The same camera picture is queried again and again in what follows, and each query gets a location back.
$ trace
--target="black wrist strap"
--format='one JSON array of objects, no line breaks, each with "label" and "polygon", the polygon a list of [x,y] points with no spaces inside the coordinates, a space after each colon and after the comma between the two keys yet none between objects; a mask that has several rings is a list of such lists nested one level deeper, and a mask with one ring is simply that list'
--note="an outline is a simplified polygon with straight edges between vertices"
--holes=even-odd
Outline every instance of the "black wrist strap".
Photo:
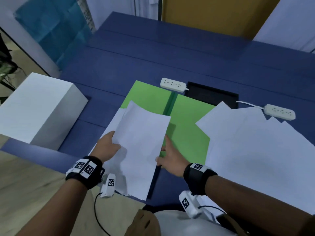
[{"label": "black wrist strap", "polygon": [[190,163],[184,171],[184,180],[192,195],[205,195],[206,182],[210,176],[214,175],[218,174],[210,168],[198,163]]},{"label": "black wrist strap", "polygon": [[105,172],[102,161],[94,156],[86,156],[74,163],[67,171],[65,180],[76,179],[84,184],[87,189],[92,189],[103,179]]}]

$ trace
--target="left hand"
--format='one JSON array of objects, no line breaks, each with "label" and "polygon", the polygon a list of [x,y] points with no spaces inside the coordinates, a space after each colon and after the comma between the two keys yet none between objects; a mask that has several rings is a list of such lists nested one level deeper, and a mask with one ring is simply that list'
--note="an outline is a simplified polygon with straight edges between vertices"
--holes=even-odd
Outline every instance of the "left hand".
[{"label": "left hand", "polygon": [[120,149],[119,144],[114,144],[112,142],[112,137],[114,133],[115,131],[111,131],[108,134],[104,135],[100,140],[98,140],[90,156],[97,157],[102,161],[102,163],[112,158]]}]

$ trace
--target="white cardboard box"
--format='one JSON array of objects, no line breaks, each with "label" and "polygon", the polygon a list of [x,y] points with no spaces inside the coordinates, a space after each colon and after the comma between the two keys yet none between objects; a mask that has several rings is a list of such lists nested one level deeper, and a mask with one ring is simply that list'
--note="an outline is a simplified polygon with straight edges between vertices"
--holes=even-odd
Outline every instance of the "white cardboard box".
[{"label": "white cardboard box", "polygon": [[73,83],[31,73],[0,106],[0,134],[58,150],[87,102]]}]

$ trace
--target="hand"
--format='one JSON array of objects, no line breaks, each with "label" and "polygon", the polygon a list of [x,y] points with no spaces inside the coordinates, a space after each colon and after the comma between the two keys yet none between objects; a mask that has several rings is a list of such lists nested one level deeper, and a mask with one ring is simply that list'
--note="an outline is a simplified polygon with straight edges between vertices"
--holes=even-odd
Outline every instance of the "hand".
[{"label": "hand", "polygon": [[97,157],[103,163],[112,158],[120,149],[119,144],[114,144],[112,142],[112,137],[114,133],[115,131],[111,131],[108,134],[104,135],[100,140],[98,140],[90,156]]},{"label": "hand", "polygon": [[169,173],[183,177],[185,168],[190,164],[183,155],[173,146],[171,139],[165,135],[166,145],[161,151],[166,151],[165,157],[157,157],[155,161],[158,166],[162,166]]}]

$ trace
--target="power outlet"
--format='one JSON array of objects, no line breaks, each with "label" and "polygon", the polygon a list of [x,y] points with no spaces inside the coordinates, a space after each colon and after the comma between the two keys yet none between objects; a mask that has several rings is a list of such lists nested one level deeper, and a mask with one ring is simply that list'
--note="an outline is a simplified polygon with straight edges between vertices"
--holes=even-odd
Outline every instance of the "power outlet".
[{"label": "power outlet", "polygon": [[179,82],[172,79],[162,78],[161,80],[161,87],[173,91],[177,91],[180,93],[185,92],[186,84],[183,82]]},{"label": "power outlet", "polygon": [[264,113],[266,115],[270,115],[270,116],[281,118],[288,121],[295,119],[295,112],[293,110],[274,106],[271,104],[267,104],[264,107]]}]

